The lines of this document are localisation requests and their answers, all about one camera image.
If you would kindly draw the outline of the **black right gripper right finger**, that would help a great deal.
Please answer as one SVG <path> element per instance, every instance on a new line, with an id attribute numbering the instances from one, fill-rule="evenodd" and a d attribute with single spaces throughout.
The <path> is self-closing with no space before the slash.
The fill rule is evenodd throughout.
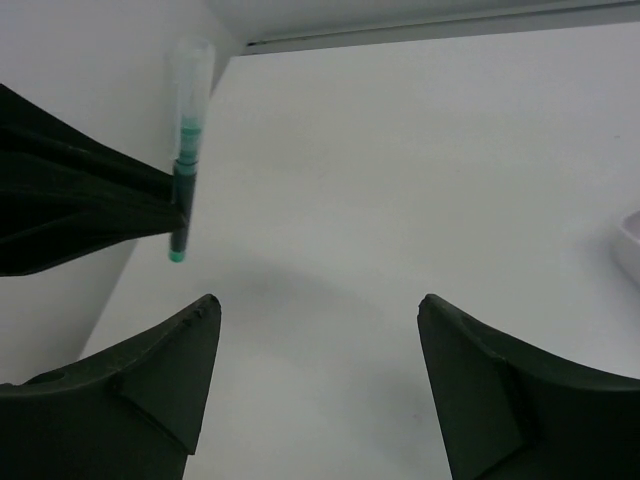
<path id="1" fill-rule="evenodd" d="M 417 323 L 453 478 L 638 478 L 638 380 L 551 354 L 435 294 Z"/>

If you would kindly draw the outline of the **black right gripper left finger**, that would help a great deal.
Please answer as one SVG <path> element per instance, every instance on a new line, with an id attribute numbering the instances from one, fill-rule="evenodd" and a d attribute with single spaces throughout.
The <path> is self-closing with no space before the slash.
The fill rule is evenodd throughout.
<path id="1" fill-rule="evenodd" d="M 96 354 L 2 384 L 2 478 L 182 478 L 220 328 L 220 303 L 207 294 Z"/>

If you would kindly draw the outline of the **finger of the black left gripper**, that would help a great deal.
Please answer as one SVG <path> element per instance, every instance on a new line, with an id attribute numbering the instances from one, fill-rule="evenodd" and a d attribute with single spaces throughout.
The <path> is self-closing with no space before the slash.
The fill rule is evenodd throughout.
<path id="1" fill-rule="evenodd" d="M 26 276 L 115 244 L 178 230 L 168 201 L 127 192 L 108 195 L 1 196 L 1 275 Z"/>
<path id="2" fill-rule="evenodd" d="M 169 201 L 172 177 L 107 147 L 1 86 L 1 149 L 41 157 Z"/>

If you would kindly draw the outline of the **green pen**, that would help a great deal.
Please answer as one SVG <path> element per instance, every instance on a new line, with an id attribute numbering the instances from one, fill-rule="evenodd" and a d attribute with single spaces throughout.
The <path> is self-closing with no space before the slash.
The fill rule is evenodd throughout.
<path id="1" fill-rule="evenodd" d="M 185 225 L 170 236 L 169 259 L 186 257 L 189 226 L 196 190 L 202 132 L 210 102 L 215 48 L 205 38 L 179 41 L 174 53 L 175 158 L 172 165 L 172 202 Z"/>

